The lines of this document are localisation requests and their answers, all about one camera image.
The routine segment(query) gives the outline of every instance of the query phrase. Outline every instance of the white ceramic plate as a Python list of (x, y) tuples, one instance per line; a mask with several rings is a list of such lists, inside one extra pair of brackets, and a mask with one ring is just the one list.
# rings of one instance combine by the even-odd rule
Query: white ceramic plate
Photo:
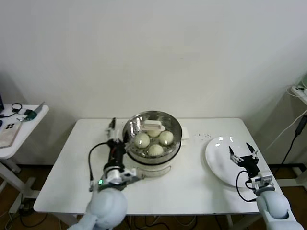
[[(231, 186), (236, 186), (236, 177), (245, 168), (237, 166), (230, 160), (229, 146), (235, 155), (242, 157), (251, 155), (246, 142), (234, 137), (218, 137), (209, 142), (206, 148), (206, 161), (213, 173), (222, 181)], [(246, 188), (245, 181), (248, 174), (243, 172), (238, 180), (238, 187)]]

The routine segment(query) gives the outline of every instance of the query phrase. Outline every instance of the white table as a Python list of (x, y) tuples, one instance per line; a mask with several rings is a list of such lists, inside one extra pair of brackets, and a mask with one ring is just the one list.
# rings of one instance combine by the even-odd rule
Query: white table
[[(75, 220), (69, 215), (84, 214), (91, 199), (89, 189), (88, 152), (92, 146), (107, 140), (105, 128), (110, 119), (81, 119), (72, 130), (62, 152), (51, 170), (36, 202), (37, 212), (54, 213), (67, 224)], [(122, 130), (127, 119), (117, 120)], [(179, 119), (187, 127), (190, 140), (174, 158), (172, 170), (154, 180), (143, 180), (123, 190), (128, 200), (128, 215), (210, 215), (258, 213), (256, 203), (246, 203), (218, 179), (201, 161), (206, 145), (219, 136), (233, 136), (258, 147), (243, 121), (229, 119)], [(103, 173), (109, 149), (101, 147), (92, 153), (92, 168), (95, 180)], [(260, 170), (269, 170), (262, 155), (259, 155)], [(277, 192), (280, 187), (273, 181)], [(251, 191), (243, 191), (251, 199)]]
[[(5, 110), (1, 114), (10, 115), (12, 114), (12, 109), (10, 104), (4, 105)], [(32, 109), (35, 110), (38, 105), (23, 105), (25, 109)], [(23, 198), (37, 198), (39, 191), (35, 191), (31, 189), (32, 184), (35, 181), (34, 177), (30, 177), (26, 183), (22, 182), (13, 172), (18, 173), (20, 172), (20, 168), (11, 160), (9, 159), (12, 157), (20, 146), (24, 143), (24, 141), (28, 138), (28, 136), (32, 133), (35, 127), (40, 123), (40, 121), (44, 118), (46, 113), (49, 111), (49, 107), (44, 105), (40, 113), (37, 117), (28, 122), (24, 122), (12, 144), (12, 146), (4, 149), (0, 149), (0, 176), (4, 179), (4, 182), (0, 186), (0, 192), (5, 187), (6, 183), (11, 184), (14, 188), (20, 191), (23, 194)], [(3, 124), (0, 128), (0, 132), (6, 127), (9, 123), (18, 122), (17, 118), (23, 118), (23, 115), (13, 115), (8, 118), (2, 118), (0, 120), (3, 121)], [(6, 164), (8, 167), (12, 169), (12, 171), (8, 170), (2, 163)], [(21, 193), (18, 195), (17, 199), (15, 200), (14, 204), (10, 209), (10, 213), (16, 213), (19, 208), (19, 204), (21, 201)]]

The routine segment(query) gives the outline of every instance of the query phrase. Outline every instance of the white wall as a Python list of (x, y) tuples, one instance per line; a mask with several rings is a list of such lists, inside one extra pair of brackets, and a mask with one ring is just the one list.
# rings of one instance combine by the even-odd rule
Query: white wall
[[(18, 161), (52, 164), (78, 118), (148, 109), (240, 117), (259, 145), (270, 141), (278, 128), (267, 139), (261, 127), (307, 72), (306, 8), (305, 0), (1, 1), (0, 91), (7, 102), (50, 106)], [(288, 114), (275, 127), (296, 113), (280, 106)]]

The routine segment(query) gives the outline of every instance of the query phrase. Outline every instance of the floor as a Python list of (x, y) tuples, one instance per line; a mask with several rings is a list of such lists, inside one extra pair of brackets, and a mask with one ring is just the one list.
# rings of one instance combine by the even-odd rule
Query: floor
[[(30, 176), (35, 176), (37, 178), (33, 189), (40, 190), (50, 172), (51, 168), (39, 168), (39, 167), (22, 167), (21, 173), (18, 174), (18, 177), (26, 181)], [(290, 169), (280, 169), (277, 178), (294, 178), (295, 174)], [(307, 229), (307, 192), (302, 187), (294, 187), (294, 188), (283, 188), (284, 195), (289, 199), (292, 211), (297, 219), (305, 229)], [(0, 194), (0, 215), (8, 211), (17, 197), (18, 192), (10, 185), (7, 185), (5, 189)], [(35, 225), (39, 223), (41, 220), (45, 218), (45, 214), (34, 213), (27, 217), (22, 217), (22, 221), (25, 225)], [(135, 230), (140, 229), (145, 226), (147, 223), (151, 225), (156, 219), (156, 217), (148, 216), (134, 216), (134, 217), (126, 217), (125, 220), (117, 226), (116, 230)], [(192, 216), (183, 216), (177, 217), (177, 219), (184, 224), (187, 224), (193, 220)], [(243, 215), (233, 215), (233, 222), (236, 223)], [(40, 225), (33, 228), (26, 228), (22, 225), (19, 214), (13, 217), (13, 225), (10, 230), (25, 230), (25, 229), (33, 229), (33, 230), (66, 230), (68, 226), (64, 223), (60, 223), (59, 220), (53, 215), (47, 215), (46, 219)], [(8, 214), (0, 217), (0, 230), (5, 229), (5, 225), (9, 220)], [(156, 223), (160, 223), (148, 229), (150, 230), (200, 230), (200, 229), (212, 229), (212, 230), (226, 230), (228, 228), (228, 224), (225, 216), (197, 216), (189, 226), (181, 226), (174, 217), (160, 217)], [(249, 226), (248, 230), (265, 230), (265, 224), (263, 219), (258, 220), (251, 226)]]

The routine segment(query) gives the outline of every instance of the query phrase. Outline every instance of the black cable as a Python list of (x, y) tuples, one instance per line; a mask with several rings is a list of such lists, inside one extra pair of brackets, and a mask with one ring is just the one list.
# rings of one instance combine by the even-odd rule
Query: black cable
[(255, 198), (254, 198), (254, 199), (251, 199), (251, 200), (246, 200), (246, 199), (240, 194), (240, 191), (239, 191), (239, 188), (238, 188), (238, 179), (239, 179), (239, 175), (240, 175), (241, 173), (247, 173), (247, 171), (245, 171), (245, 170), (240, 171), (239, 174), (238, 174), (238, 176), (236, 177), (236, 191), (238, 192), (238, 194), (239, 194), (239, 196), (241, 197), (241, 199), (244, 200), (245, 202), (255, 202), (255, 201), (256, 201)]
[(48, 216), (48, 213), (45, 215), (45, 217), (44, 217), (39, 223), (37, 223), (37, 224), (35, 224), (35, 225), (26, 225), (26, 224), (24, 223), (24, 221), (23, 221), (22, 216), (19, 216), (19, 220), (20, 220), (21, 224), (22, 224), (24, 227), (26, 227), (26, 228), (34, 228), (34, 227), (36, 227), (36, 226), (42, 224), (42, 223), (46, 220), (47, 216)]
[(98, 146), (101, 146), (101, 145), (106, 145), (107, 143), (106, 142), (103, 142), (103, 143), (99, 143), (97, 145), (95, 145), (94, 147), (92, 147), (92, 149), (90, 150), (89, 154), (88, 154), (88, 166), (90, 168), (90, 181), (93, 181), (94, 180), (94, 177), (93, 177), (93, 171), (92, 171), (92, 166), (91, 166), (91, 154), (92, 154), (92, 151), (94, 149), (96, 149)]
[(198, 217), (196, 216), (195, 224), (190, 230), (194, 230), (198, 224)]
[(158, 225), (164, 225), (168, 230), (170, 230), (170, 228), (168, 227), (168, 225), (167, 224), (165, 224), (165, 223), (158, 223), (158, 224), (153, 224), (153, 225), (150, 225), (150, 226), (147, 226), (147, 227), (154, 227), (154, 226), (158, 226)]
[[(19, 105), (20, 108), (14, 108), (14, 105), (16, 105), (16, 104)], [(17, 114), (17, 113), (23, 108), (23, 105), (20, 104), (20, 103), (13, 103), (13, 104), (11, 105), (11, 108), (12, 108), (12, 112), (13, 112), (11, 115), (5, 116), (5, 115), (1, 114), (1, 115), (0, 115), (0, 118), (8, 118), (8, 117), (11, 117), (11, 116)]]
[(215, 215), (215, 220), (217, 222), (217, 225), (219, 226), (219, 229), (222, 230), (222, 226), (220, 225), (219, 220), (217, 219), (217, 216)]
[[(289, 153), (290, 153), (290, 151), (291, 151), (291, 149), (292, 149), (293, 143), (294, 143), (294, 141), (295, 141), (295, 139), (296, 139), (297, 137), (298, 137), (298, 134), (296, 133), (296, 134), (294, 135), (294, 138), (293, 138), (293, 140), (292, 140), (292, 142), (291, 142), (290, 148), (289, 148), (287, 154), (285, 155), (285, 157), (284, 157), (284, 159), (283, 159), (281, 165), (283, 165), (283, 163), (285, 162), (287, 156), (289, 155)], [(275, 176), (275, 175), (277, 174), (277, 172), (280, 170), (280, 167), (281, 167), (281, 166), (278, 167), (278, 169), (275, 171), (275, 173), (273, 174), (273, 176)]]
[[(168, 227), (168, 225), (165, 224), (165, 223), (157, 223), (157, 224), (147, 225), (147, 224), (146, 224), (146, 219), (145, 219), (145, 226), (148, 227), (148, 228), (154, 227), (154, 226), (158, 226), (158, 225), (163, 225), (163, 226), (165, 226), (165, 227), (167, 228), (167, 230), (170, 230), (170, 228)], [(140, 228), (140, 227), (138, 227), (138, 226), (136, 225), (136, 217), (134, 217), (134, 226), (135, 226), (135, 228), (136, 228), (137, 230), (142, 230), (142, 228), (143, 228), (143, 227)]]
[(154, 226), (157, 226), (157, 225), (164, 225), (168, 230), (170, 230), (169, 227), (168, 227), (168, 225), (165, 224), (165, 223), (147, 224), (146, 217), (145, 217), (145, 225), (146, 225), (146, 227), (148, 227), (148, 228), (154, 227)]
[(128, 225), (128, 228), (130, 229), (131, 226), (130, 226), (130, 224), (129, 224), (129, 220), (128, 220), (128, 217), (127, 217), (127, 216), (125, 217), (125, 221), (126, 221), (126, 224)]
[(249, 186), (248, 186), (248, 181), (245, 181), (245, 186), (246, 186), (246, 188), (248, 188), (248, 189), (250, 189), (250, 190), (256, 190), (255, 188), (252, 188), (252, 187), (249, 187)]

